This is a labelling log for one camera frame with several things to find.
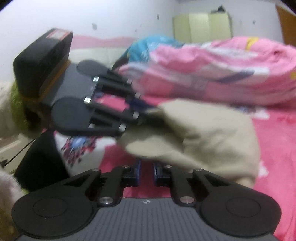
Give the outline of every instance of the pink blanket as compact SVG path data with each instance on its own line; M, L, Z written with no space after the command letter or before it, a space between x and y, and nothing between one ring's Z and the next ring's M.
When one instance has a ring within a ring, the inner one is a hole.
M119 70L145 95L261 106L296 100L296 49L271 40L160 45L150 60Z

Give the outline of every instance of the black cable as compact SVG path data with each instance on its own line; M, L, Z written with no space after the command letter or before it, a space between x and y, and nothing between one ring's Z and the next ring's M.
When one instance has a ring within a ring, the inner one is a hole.
M7 166L11 161L13 161L14 158L16 158L28 145L30 145L33 141L35 141L35 139L31 140L27 145L25 145L13 158L11 158L10 160L3 160L0 161L0 166L2 168L4 168L5 166Z

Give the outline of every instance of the metal pin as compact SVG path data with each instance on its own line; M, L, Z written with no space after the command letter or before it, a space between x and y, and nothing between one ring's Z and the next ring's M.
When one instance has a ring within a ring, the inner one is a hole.
M119 129L120 132L124 132L126 130L126 125L120 124L118 129Z
M84 99L84 103L85 104L89 104L91 102L91 98L89 98L89 97L85 97L85 99Z
M140 113L139 112L134 112L133 113L133 118L136 120L139 117Z
M101 197L99 199L99 202L102 203L102 204L110 204L110 203L113 203L113 198L111 198L111 197Z
M182 203L189 204L189 203L193 203L194 202L194 198L193 197L189 197L189 196L184 196L184 197L181 197L180 198L180 201Z
M140 99L140 97L141 97L141 94L137 92L137 93L135 94L135 98L136 98L136 99Z

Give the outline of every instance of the beige towel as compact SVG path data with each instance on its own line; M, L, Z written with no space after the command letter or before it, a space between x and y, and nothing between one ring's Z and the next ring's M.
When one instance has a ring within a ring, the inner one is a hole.
M162 103L153 115L165 126L140 125L119 139L127 152L192 171L203 168L252 187L260 150L251 119L217 104L176 99Z

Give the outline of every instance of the yellow wardrobe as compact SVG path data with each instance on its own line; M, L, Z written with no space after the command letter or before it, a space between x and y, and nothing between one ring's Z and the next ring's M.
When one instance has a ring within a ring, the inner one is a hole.
M175 39L185 43L200 43L232 37L228 13L190 13L173 18Z

